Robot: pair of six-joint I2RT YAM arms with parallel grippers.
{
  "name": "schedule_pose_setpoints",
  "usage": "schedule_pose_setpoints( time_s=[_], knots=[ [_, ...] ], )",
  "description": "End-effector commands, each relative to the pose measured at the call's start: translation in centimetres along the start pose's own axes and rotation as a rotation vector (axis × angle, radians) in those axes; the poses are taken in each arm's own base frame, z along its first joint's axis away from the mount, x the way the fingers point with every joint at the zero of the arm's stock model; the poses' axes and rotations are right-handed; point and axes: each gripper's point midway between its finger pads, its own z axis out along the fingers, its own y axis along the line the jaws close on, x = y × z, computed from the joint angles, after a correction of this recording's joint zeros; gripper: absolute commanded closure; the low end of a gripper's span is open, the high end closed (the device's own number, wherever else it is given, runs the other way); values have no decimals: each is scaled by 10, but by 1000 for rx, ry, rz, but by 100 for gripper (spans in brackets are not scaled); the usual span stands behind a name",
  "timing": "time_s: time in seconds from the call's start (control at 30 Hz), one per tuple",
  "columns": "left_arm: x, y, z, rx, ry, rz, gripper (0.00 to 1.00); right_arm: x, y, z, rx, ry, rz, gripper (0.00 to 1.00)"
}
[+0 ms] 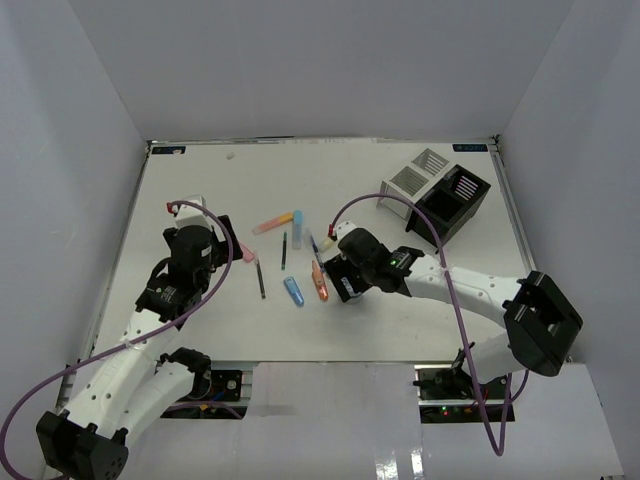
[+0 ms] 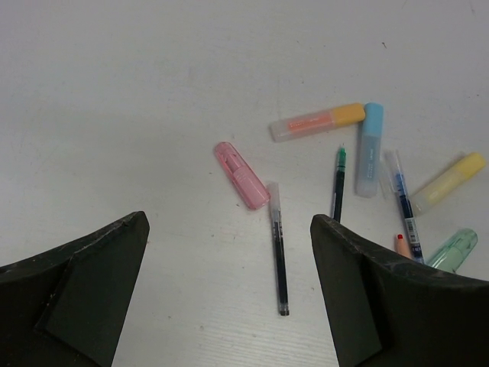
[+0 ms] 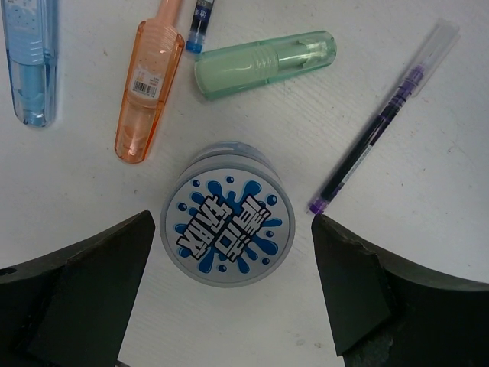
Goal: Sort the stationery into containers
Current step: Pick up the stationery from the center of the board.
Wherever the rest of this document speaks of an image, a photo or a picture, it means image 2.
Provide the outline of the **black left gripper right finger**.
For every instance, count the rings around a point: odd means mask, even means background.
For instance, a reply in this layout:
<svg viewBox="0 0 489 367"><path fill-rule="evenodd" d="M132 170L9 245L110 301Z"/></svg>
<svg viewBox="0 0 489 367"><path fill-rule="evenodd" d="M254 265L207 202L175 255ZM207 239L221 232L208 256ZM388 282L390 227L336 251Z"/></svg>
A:
<svg viewBox="0 0 489 367"><path fill-rule="evenodd" d="M310 235L341 366L486 366L488 283L421 265L334 219Z"/></svg>

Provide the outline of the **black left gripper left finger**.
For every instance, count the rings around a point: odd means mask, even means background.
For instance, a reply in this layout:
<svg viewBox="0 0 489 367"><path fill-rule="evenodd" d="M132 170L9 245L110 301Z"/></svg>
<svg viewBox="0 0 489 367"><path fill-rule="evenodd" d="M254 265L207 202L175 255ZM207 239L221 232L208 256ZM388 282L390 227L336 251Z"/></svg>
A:
<svg viewBox="0 0 489 367"><path fill-rule="evenodd" d="M133 212L1 268L3 366L110 366L149 222Z"/></svg>

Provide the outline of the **black gel pen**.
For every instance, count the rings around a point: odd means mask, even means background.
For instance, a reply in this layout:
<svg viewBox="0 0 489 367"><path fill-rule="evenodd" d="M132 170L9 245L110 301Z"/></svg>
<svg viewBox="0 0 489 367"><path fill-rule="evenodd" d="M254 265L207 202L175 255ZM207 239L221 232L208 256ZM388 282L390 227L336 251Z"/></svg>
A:
<svg viewBox="0 0 489 367"><path fill-rule="evenodd" d="M290 315L289 297L287 287L287 270L283 241L282 210L280 205L280 190L276 182L269 183L267 189L270 194L270 220L274 245L274 258L277 278L277 299L279 315Z"/></svg>

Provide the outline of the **blue gel pen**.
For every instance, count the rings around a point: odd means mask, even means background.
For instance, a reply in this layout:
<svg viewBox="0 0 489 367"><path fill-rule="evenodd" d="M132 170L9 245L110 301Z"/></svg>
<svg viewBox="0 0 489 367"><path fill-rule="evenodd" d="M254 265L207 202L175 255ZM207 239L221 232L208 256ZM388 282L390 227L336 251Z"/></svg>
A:
<svg viewBox="0 0 489 367"><path fill-rule="evenodd" d="M406 179L400 163L400 156L398 151L389 150L385 151L384 157L390 172L393 191L397 195L397 199L400 204L400 210L406 228L407 242L410 247L411 255L416 262L425 264L423 250L419 241L416 220L414 218L413 208L411 206L408 189L406 187Z"/></svg>

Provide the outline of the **green gel pen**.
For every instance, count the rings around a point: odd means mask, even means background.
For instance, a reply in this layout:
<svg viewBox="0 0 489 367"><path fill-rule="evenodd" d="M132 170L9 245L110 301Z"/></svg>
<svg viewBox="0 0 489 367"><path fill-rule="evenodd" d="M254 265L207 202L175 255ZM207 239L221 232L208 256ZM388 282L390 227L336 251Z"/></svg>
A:
<svg viewBox="0 0 489 367"><path fill-rule="evenodd" d="M332 218L341 222L342 201L345 186L346 150L342 145L339 147L336 158L335 182L333 188Z"/></svg>

